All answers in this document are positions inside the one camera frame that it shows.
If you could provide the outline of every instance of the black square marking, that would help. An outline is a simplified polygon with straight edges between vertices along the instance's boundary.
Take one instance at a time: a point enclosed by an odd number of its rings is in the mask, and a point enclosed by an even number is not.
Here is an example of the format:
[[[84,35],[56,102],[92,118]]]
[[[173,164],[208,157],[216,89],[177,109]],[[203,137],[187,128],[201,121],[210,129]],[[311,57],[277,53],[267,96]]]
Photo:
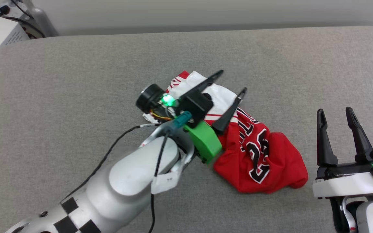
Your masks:
[[[80,227],[79,230],[81,233],[101,233],[92,220],[89,220],[86,224]]]
[[[71,221],[70,217],[67,216],[54,224],[58,233],[76,233],[77,228]]]
[[[74,200],[74,197],[68,199],[64,203],[61,203],[61,206],[67,214],[70,214],[75,209],[79,208],[76,201]]]

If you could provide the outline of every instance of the screw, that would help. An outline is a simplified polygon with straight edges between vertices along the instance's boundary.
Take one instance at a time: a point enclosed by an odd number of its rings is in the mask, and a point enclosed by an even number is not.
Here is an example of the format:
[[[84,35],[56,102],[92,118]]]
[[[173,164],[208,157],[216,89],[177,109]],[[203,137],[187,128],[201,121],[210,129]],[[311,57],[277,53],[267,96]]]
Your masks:
[[[40,218],[45,217],[45,216],[47,216],[48,214],[49,214],[48,211],[44,211],[44,212],[42,212],[42,213],[40,214]]]

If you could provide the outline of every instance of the gray fabric surface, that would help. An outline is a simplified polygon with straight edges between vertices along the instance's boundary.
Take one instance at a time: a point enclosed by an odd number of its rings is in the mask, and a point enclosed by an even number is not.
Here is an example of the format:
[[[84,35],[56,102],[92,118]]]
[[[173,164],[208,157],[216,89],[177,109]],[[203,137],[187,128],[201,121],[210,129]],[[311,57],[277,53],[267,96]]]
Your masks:
[[[249,88],[243,108],[299,149],[301,189],[240,194],[195,160],[156,199],[156,232],[334,232],[328,200],[313,197],[316,111],[339,162],[354,161],[351,106],[373,145],[373,27],[295,28],[38,39],[0,49],[0,232],[56,205],[89,175],[114,139],[145,123],[135,100],[183,70],[225,74]],[[126,136],[109,161],[150,129]],[[120,232],[147,232],[146,209]]]

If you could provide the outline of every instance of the cable connector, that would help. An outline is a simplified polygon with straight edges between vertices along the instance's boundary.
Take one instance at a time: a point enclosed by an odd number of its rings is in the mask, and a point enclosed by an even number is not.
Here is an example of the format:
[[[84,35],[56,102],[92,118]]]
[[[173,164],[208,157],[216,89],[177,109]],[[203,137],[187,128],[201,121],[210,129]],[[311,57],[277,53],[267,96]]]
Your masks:
[[[188,123],[189,120],[191,120],[192,114],[188,111],[183,112],[181,115],[176,117],[173,121],[172,124],[169,124],[167,126],[167,131],[170,132],[171,135],[175,134],[176,131],[182,127],[184,127],[185,124]]]

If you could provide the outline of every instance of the wire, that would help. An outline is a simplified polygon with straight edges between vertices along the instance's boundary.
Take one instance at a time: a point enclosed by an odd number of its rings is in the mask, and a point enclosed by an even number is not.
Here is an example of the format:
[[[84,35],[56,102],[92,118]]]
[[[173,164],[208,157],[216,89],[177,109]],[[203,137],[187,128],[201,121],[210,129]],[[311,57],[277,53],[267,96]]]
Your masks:
[[[167,121],[171,121],[171,120],[172,120],[172,118],[164,117],[164,116],[162,117],[162,116],[156,114],[152,109],[151,109],[151,114],[152,114],[154,117],[159,118],[159,119],[164,119],[164,120],[167,120]]]
[[[11,0],[11,2],[12,2],[14,5],[16,5],[16,6],[18,7],[18,9],[19,9],[20,11],[22,11],[22,13],[24,13],[26,16],[28,16],[28,17],[34,19],[31,15],[29,15],[29,14],[28,14],[27,12],[25,12],[21,7],[19,7],[18,4],[17,4],[14,0]]]
[[[169,133],[170,133],[170,131],[167,131],[166,134],[165,134],[165,137],[163,139],[162,146],[161,146],[159,156],[158,156],[158,161],[156,163],[155,174],[153,175],[154,177],[157,177],[157,175],[158,175],[159,165],[160,165],[160,161],[162,159],[163,149],[165,148],[166,140],[169,137]],[[152,224],[151,224],[151,228],[149,229],[148,233],[151,233],[153,231],[153,227],[155,226],[155,206],[154,206],[154,195],[153,194],[151,194],[151,210],[152,210]]]
[[[24,21],[22,19],[18,19],[18,18],[14,18],[14,17],[7,17],[7,16],[3,16],[3,18],[6,18],[6,19],[11,19],[11,20],[15,20],[15,21],[18,21],[18,22],[22,22],[23,24],[26,24],[28,25],[30,28],[34,29],[36,32],[40,33],[40,35],[45,38],[46,36],[44,35],[44,33],[42,33],[40,30],[38,30],[36,27],[34,27],[32,24],[30,24],[29,22],[27,21]]]
[[[103,157],[103,159],[99,162],[99,165],[97,165],[97,167],[95,168],[95,170],[89,175],[89,177],[86,178],[86,180],[83,181],[83,183],[81,183],[77,188],[75,188],[73,191],[71,191],[71,193],[69,193],[67,196],[65,196],[65,198],[63,199],[63,201],[68,198],[70,195],[72,195],[74,192],[76,192],[78,189],[80,189],[81,187],[83,187],[88,181],[89,179],[94,175],[96,174],[96,172],[100,169],[100,167],[102,166],[102,164],[106,161],[108,155],[110,154],[110,152],[112,151],[113,147],[116,145],[116,143],[123,137],[125,136],[127,133],[135,130],[136,128],[143,128],[143,127],[148,127],[148,126],[153,126],[155,124],[143,124],[143,125],[138,125],[138,126],[135,126],[135,127],[132,127],[128,130],[126,130],[122,135],[120,135],[115,141],[114,143],[111,145],[111,147],[109,148],[109,150],[107,151],[106,155]]]

